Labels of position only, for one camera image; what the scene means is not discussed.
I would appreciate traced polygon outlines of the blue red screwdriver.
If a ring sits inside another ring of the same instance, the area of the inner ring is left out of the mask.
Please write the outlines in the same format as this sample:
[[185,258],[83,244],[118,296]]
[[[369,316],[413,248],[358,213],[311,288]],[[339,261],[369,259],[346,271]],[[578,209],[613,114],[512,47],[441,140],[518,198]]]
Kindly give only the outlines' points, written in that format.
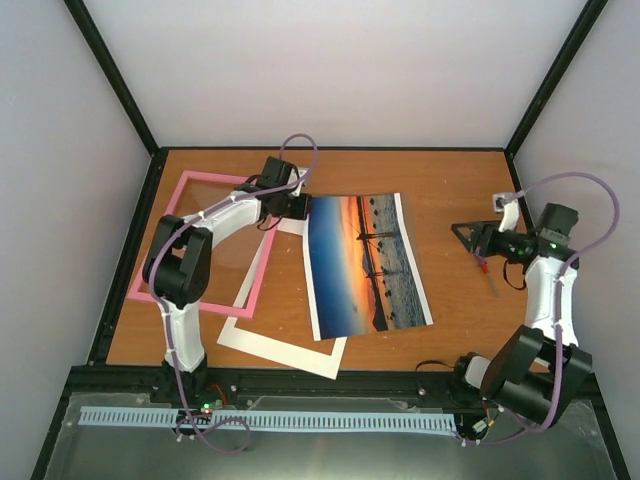
[[487,280],[487,282],[489,284],[489,287],[491,289],[492,294],[496,298],[499,298],[500,294],[499,294],[499,291],[498,291],[497,286],[495,284],[495,281],[494,281],[493,277],[491,276],[487,260],[486,260],[485,257],[483,257],[481,255],[479,247],[475,248],[473,255],[474,255],[474,258],[475,258],[475,260],[477,262],[478,267],[482,271],[484,277],[486,278],[486,280]]

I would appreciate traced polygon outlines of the sunset photo print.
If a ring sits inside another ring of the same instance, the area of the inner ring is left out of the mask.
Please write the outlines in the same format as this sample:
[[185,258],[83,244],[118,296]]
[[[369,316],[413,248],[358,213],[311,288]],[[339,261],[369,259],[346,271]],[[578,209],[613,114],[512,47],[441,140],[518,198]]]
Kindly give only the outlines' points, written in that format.
[[433,323],[400,193],[318,196],[303,261],[316,341]]

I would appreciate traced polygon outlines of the white mat board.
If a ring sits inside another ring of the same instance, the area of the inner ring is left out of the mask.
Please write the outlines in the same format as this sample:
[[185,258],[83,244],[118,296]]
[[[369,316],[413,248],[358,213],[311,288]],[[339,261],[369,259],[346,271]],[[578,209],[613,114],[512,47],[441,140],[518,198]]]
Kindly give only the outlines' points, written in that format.
[[[254,257],[247,273],[254,271]],[[239,306],[244,299],[236,298],[232,304]],[[324,378],[335,380],[347,345],[347,338],[334,341],[330,353],[325,354],[302,346],[242,330],[236,326],[238,318],[228,317],[221,329],[217,343],[280,365],[302,370]]]

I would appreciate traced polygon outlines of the pink photo frame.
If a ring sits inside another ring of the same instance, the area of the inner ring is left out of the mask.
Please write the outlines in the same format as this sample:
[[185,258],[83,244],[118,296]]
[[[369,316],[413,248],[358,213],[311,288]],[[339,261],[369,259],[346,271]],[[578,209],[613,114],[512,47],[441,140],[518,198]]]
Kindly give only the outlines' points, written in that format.
[[[187,187],[187,183],[190,180],[203,181],[206,183],[237,185],[242,183],[245,180],[245,177],[194,170],[184,170],[170,197],[167,208],[165,209],[165,214],[171,214],[174,212],[179,203],[179,200],[181,199]],[[238,291],[237,299],[244,299],[244,302],[239,306],[228,306],[222,304],[207,303],[201,300],[200,310],[202,312],[215,313],[235,318],[253,317],[276,233],[276,230],[269,230],[263,236],[260,252],[256,253],[256,255],[254,256],[254,262],[252,263],[252,265],[254,266],[254,271],[252,273],[247,273],[245,282]],[[126,298],[146,303],[154,303],[155,300],[153,299],[152,295],[150,293],[142,291],[142,284],[142,268],[139,268],[138,272],[134,276]]]

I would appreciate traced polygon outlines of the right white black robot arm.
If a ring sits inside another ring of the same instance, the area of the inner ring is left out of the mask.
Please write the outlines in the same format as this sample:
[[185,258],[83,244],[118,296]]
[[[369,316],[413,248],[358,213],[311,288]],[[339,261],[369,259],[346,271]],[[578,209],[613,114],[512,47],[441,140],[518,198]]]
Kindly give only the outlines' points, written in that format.
[[501,220],[455,223],[451,229],[478,260],[500,256],[523,268],[525,320],[493,359],[470,352],[454,366],[455,381],[536,427],[554,425],[592,367],[573,329],[572,290],[579,261],[570,248],[576,210],[549,203],[536,227],[516,229],[519,207]]

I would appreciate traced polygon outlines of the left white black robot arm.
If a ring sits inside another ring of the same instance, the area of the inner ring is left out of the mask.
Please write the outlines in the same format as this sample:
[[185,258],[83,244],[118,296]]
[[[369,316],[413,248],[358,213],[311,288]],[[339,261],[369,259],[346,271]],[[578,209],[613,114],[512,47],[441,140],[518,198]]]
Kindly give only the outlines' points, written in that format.
[[214,205],[186,217],[167,214],[158,221],[142,277],[162,317],[166,342],[162,368],[184,401],[197,402],[208,390],[199,304],[209,285],[214,248],[269,217],[304,220],[311,196],[302,188],[311,172],[270,156],[260,173]]

